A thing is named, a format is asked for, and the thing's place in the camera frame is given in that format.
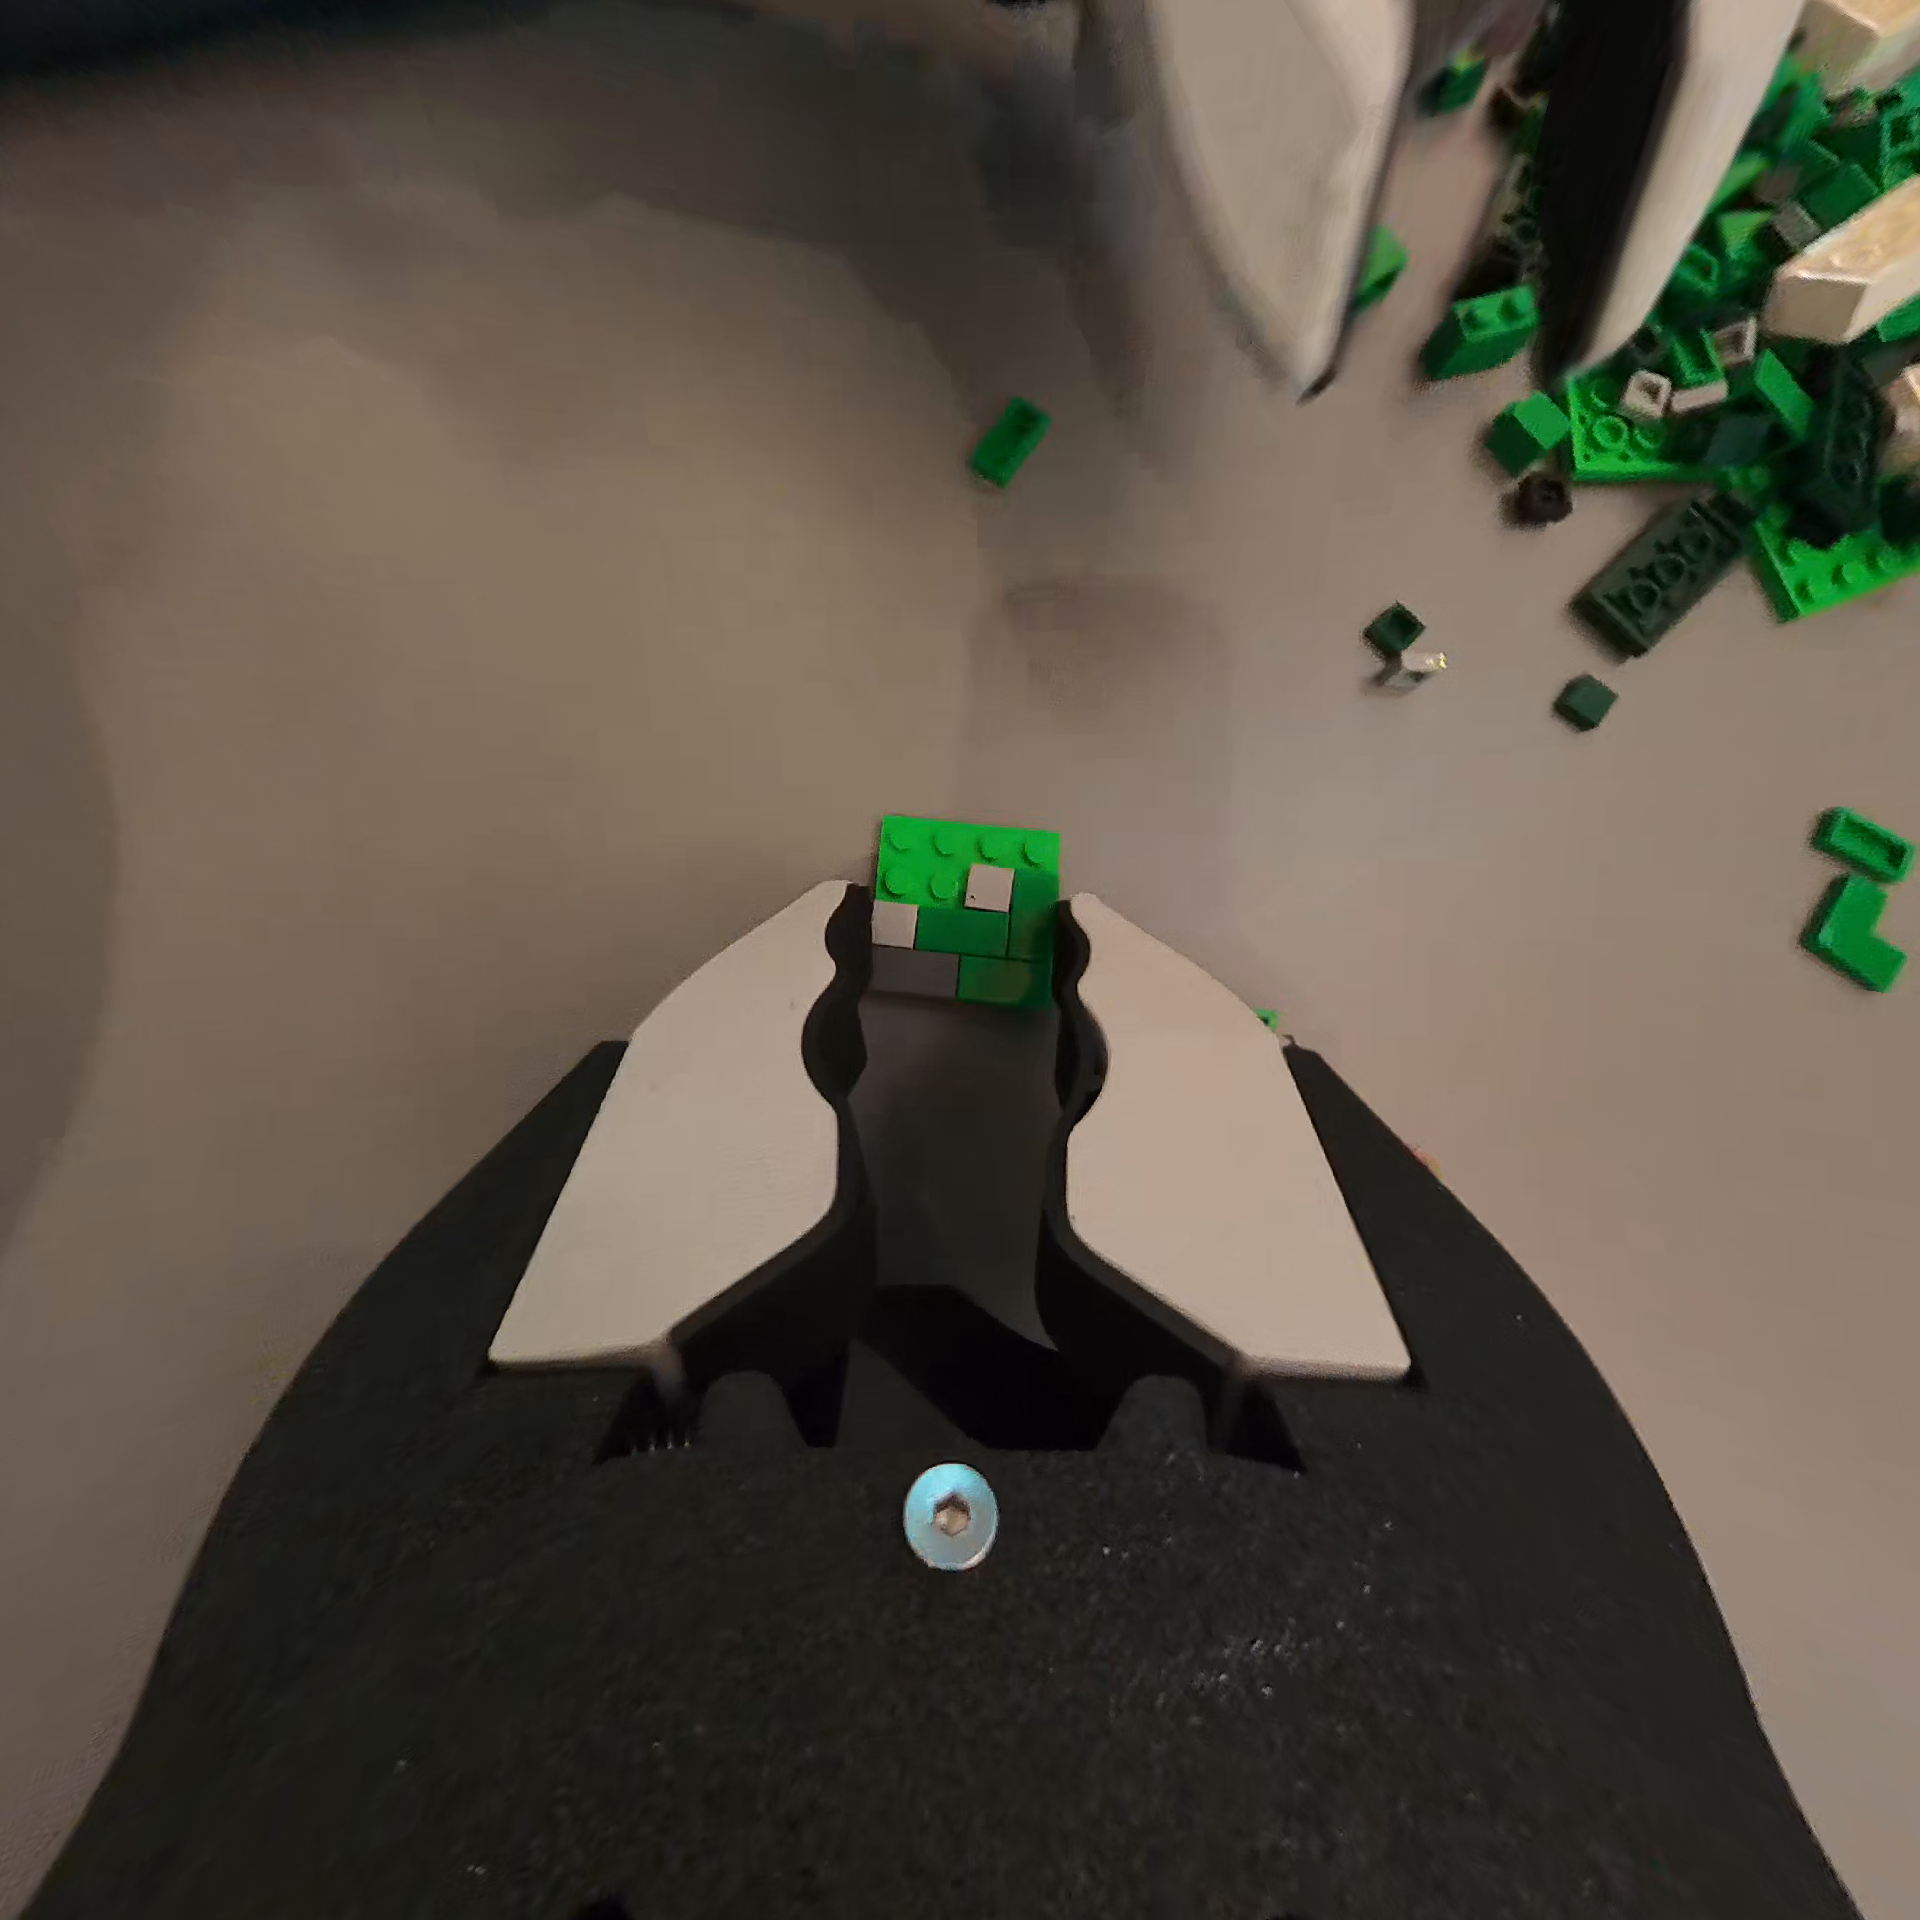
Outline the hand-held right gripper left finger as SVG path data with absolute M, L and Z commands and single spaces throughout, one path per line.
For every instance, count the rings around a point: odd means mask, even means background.
M 826 880 L 659 1000 L 494 1331 L 499 1371 L 805 1396 L 843 1366 L 877 1286 L 853 1115 L 871 979 L 873 892 Z

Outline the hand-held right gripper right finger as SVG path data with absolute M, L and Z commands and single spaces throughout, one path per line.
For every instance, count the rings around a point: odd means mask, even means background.
M 1081 1304 L 1165 1360 L 1122 1371 L 1401 1381 L 1411 1352 L 1273 1028 L 1094 894 L 1061 931 L 1061 1174 Z

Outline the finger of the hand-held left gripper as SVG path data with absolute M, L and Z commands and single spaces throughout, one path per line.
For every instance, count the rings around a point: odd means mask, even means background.
M 1236 323 L 1303 399 L 1350 327 L 1420 28 L 1412 3 L 1078 4 L 1081 100 L 1164 147 Z
M 1799 3 L 1567 3 L 1533 182 L 1538 366 L 1618 352 L 1660 301 L 1788 53 Z

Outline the green and grey lego assembly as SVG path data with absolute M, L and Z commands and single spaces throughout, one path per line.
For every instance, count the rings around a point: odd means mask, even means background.
M 871 989 L 1037 1012 L 1051 998 L 1061 883 L 1051 829 L 882 816 Z

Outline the large white lego brick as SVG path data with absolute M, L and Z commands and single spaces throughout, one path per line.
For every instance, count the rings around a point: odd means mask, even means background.
M 1917 66 L 1917 3 L 1805 3 L 1796 56 L 1830 100 L 1882 91 Z
M 1772 277 L 1759 328 L 1849 344 L 1917 296 L 1917 176 L 1820 236 Z

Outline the pile of lego bricks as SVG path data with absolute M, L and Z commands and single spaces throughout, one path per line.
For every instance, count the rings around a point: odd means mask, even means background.
M 1517 282 L 1538 300 L 1533 156 L 1559 6 L 1489 4 L 1491 24 L 1517 16 L 1517 51 L 1495 54 L 1485 39 L 1459 37 L 1422 76 L 1417 102 L 1441 114 L 1474 104 L 1492 66 L 1505 68 L 1489 102 L 1505 158 L 1436 324 L 1451 301 Z M 1759 328 L 1775 269 L 1917 176 L 1915 68 L 1882 91 L 1830 100 L 1796 56 L 1796 34 L 1799 21 L 1638 332 L 1611 356 L 1551 380 L 1538 366 L 1538 324 L 1499 366 L 1529 366 L 1517 399 L 1549 392 L 1565 406 L 1570 437 L 1538 468 L 1564 474 L 1570 492 L 1663 490 L 1670 500 L 1660 510 L 1711 492 L 1753 503 L 1740 560 L 1788 622 L 1915 578 L 1915 300 L 1849 344 Z M 1462 380 L 1427 381 L 1420 356 L 1414 368 L 1428 386 Z

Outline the flat green lego tile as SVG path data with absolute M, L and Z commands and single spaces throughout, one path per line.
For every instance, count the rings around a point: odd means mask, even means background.
M 1019 396 L 1009 398 L 972 446 L 967 467 L 973 479 L 1009 490 L 1047 439 L 1050 424 L 1047 408 Z

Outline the long dark green lego plate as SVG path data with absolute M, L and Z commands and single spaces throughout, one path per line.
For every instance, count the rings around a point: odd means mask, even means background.
M 1574 595 L 1574 619 L 1617 655 L 1649 655 L 1742 557 L 1755 518 L 1725 492 L 1670 503 Z

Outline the green L-shaped lego piece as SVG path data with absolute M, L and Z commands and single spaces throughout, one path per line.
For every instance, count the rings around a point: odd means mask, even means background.
M 1907 966 L 1907 951 L 1882 931 L 1887 887 L 1858 875 L 1838 875 L 1815 903 L 1799 944 L 1823 966 L 1868 991 L 1890 991 Z

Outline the green lego tile with groove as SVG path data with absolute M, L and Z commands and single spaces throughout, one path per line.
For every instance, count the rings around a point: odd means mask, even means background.
M 1815 818 L 1811 845 L 1845 871 L 1883 887 L 1907 880 L 1917 860 L 1914 838 L 1853 807 L 1826 807 Z

